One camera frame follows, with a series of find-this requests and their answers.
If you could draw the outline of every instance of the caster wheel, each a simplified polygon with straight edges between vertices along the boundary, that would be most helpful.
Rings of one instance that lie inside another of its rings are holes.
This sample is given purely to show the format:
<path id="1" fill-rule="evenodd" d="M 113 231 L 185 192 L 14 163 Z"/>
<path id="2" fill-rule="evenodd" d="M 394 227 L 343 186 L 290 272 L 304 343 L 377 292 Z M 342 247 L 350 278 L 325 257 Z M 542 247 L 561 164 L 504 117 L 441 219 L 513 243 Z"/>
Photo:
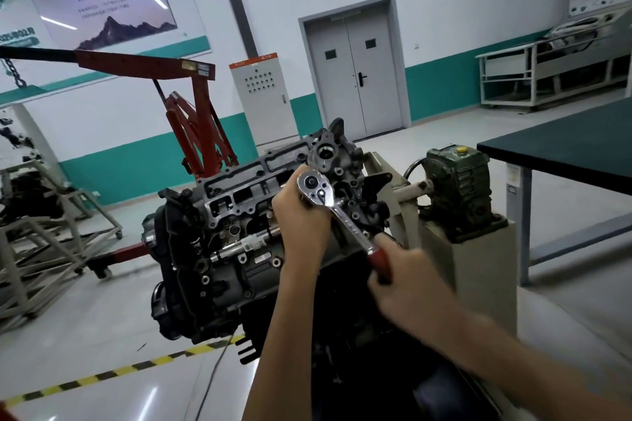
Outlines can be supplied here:
<path id="1" fill-rule="evenodd" d="M 97 278 L 99 278 L 99 280 L 107 281 L 110 278 L 112 278 L 112 271 L 109 268 L 105 268 L 100 271 L 95 271 L 94 273 L 97 274 Z"/>

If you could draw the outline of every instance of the red wrench handle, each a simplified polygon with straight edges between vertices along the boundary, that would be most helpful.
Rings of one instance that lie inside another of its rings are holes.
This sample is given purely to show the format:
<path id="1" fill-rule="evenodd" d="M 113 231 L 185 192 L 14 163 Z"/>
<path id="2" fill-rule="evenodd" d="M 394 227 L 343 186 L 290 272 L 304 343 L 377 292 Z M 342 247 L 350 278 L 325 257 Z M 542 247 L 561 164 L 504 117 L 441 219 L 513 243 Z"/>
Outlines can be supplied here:
<path id="1" fill-rule="evenodd" d="M 368 262 L 377 272 L 378 280 L 381 285 L 390 285 L 392 282 L 391 263 L 389 262 L 386 252 L 378 248 L 368 256 Z"/>

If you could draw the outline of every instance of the gray metal door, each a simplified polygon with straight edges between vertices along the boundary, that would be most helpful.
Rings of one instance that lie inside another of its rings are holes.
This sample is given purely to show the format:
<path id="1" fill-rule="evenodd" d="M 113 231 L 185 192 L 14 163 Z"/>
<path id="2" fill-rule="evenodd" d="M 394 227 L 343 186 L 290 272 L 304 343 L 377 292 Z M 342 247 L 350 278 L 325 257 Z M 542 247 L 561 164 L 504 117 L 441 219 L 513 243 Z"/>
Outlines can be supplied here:
<path id="1" fill-rule="evenodd" d="M 403 126 L 384 9 L 345 18 L 367 137 Z"/>
<path id="2" fill-rule="evenodd" d="M 403 126 L 385 7 L 305 27 L 325 120 L 351 140 Z"/>
<path id="3" fill-rule="evenodd" d="M 367 136 L 358 88 L 355 84 L 352 50 L 344 19 L 325 20 L 305 27 L 319 83 L 325 120 L 344 120 L 350 140 Z"/>

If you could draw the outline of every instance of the ratchet wrench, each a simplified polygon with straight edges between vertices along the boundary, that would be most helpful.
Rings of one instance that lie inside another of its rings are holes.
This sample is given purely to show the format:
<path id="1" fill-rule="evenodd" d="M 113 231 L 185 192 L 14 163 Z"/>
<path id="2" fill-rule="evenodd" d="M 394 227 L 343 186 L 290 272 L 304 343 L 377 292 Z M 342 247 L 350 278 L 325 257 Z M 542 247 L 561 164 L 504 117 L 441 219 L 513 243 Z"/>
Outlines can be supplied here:
<path id="1" fill-rule="evenodd" d="M 338 221 L 347 229 L 353 238 L 367 252 L 368 262 L 379 275 L 383 285 L 390 285 L 392 280 L 391 264 L 383 249 L 369 240 L 358 228 L 353 220 L 344 212 L 334 197 L 334 189 L 328 178 L 322 173 L 311 170 L 301 173 L 298 177 L 298 190 L 305 198 L 317 206 L 327 207 Z"/>

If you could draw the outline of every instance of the mountain picture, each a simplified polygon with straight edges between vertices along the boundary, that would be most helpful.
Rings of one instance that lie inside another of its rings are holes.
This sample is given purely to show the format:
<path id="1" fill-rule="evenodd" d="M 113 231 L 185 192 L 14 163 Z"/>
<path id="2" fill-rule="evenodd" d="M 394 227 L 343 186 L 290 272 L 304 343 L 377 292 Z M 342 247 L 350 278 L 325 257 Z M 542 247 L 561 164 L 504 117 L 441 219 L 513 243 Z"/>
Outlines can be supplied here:
<path id="1" fill-rule="evenodd" d="M 89 40 L 81 42 L 76 50 L 99 50 L 103 47 L 127 42 L 134 39 L 140 39 L 148 35 L 160 34 L 177 29 L 178 26 L 164 22 L 160 27 L 154 27 L 147 22 L 143 22 L 139 26 L 123 25 L 116 22 L 114 18 L 109 16 L 103 29 L 98 35 Z"/>

